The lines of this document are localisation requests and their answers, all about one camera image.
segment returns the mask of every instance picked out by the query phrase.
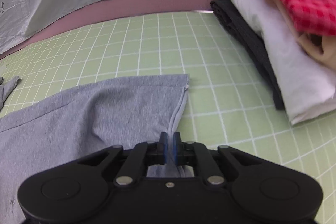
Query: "white towel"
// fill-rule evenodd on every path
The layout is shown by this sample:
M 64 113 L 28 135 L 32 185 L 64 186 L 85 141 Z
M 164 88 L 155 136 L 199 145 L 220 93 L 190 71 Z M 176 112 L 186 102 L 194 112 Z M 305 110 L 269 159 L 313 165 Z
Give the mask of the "white towel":
M 231 0 L 265 42 L 292 124 L 336 109 L 336 74 L 312 60 L 296 43 L 271 0 Z

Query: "pink fabric border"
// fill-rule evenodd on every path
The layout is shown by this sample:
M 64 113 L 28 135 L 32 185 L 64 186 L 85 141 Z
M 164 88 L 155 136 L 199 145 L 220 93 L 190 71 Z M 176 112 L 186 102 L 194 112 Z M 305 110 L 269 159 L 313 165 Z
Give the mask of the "pink fabric border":
M 210 10 L 211 0 L 102 0 L 60 18 L 26 41 L 0 54 L 0 59 L 31 43 L 88 24 L 144 14 L 192 10 Z

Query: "metal pin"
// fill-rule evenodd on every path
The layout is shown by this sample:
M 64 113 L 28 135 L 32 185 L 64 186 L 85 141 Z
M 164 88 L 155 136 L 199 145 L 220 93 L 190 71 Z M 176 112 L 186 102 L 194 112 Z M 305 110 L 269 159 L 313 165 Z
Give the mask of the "metal pin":
M 221 176 L 209 176 L 208 182 L 212 185 L 220 185 L 225 181 L 225 179 Z
M 165 185 L 167 188 L 173 188 L 175 186 L 173 182 L 167 182 Z
M 120 176 L 115 179 L 115 182 L 119 185 L 129 185 L 133 182 L 133 179 L 129 176 Z

